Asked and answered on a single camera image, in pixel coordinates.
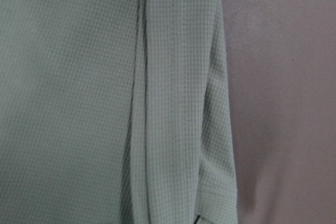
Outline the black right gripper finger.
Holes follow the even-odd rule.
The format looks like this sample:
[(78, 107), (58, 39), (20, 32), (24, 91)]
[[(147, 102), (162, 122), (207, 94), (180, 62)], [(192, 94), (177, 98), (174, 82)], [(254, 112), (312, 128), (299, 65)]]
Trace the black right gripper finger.
[(201, 221), (201, 216), (197, 216), (197, 218), (195, 219), (195, 224), (199, 224)]

